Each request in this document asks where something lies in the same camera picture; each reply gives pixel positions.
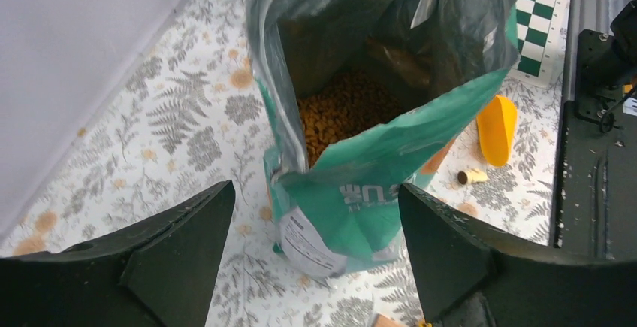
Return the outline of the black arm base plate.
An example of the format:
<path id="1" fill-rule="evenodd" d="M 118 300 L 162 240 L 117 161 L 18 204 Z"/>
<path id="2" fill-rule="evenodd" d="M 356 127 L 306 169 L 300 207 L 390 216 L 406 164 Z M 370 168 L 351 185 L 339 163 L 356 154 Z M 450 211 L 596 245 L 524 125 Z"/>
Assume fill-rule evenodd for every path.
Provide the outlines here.
<path id="1" fill-rule="evenodd" d="M 549 243 L 595 258 L 636 257 L 636 3 L 609 33 L 568 48 Z"/>

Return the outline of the green dog food bag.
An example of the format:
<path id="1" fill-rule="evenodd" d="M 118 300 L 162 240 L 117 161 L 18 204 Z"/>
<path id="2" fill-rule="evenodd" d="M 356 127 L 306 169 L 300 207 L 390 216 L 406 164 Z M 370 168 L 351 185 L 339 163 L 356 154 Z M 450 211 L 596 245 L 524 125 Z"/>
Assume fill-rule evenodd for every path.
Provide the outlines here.
<path id="1" fill-rule="evenodd" d="M 274 249 L 331 279 L 400 250 L 398 190 L 518 60 L 516 0 L 246 0 Z"/>

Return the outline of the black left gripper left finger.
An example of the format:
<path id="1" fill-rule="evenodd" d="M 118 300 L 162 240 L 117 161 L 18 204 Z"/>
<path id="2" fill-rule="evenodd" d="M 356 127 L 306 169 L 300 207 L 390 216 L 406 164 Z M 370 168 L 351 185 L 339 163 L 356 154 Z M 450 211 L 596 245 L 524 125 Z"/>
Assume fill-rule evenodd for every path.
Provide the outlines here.
<path id="1" fill-rule="evenodd" d="M 190 199 L 59 253 L 1 260 L 3 326 L 203 326 L 235 190 Z"/>

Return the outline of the orange plastic scoop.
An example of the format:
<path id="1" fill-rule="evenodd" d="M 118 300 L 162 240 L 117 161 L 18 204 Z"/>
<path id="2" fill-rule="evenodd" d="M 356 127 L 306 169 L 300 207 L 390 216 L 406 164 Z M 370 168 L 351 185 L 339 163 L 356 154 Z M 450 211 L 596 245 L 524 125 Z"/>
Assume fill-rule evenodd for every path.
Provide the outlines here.
<path id="1" fill-rule="evenodd" d="M 518 109 L 510 99 L 496 95 L 475 120 L 483 157 L 490 165 L 503 167 L 512 153 Z"/>

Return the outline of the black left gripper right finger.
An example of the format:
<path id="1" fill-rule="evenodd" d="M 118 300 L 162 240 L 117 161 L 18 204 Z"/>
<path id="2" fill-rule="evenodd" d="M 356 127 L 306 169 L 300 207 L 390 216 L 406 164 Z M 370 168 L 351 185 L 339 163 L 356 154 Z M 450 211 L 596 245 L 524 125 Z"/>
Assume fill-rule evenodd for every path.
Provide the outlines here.
<path id="1" fill-rule="evenodd" d="M 536 244 L 411 184 L 399 189 L 424 318 L 434 326 L 634 326 L 636 263 Z"/>

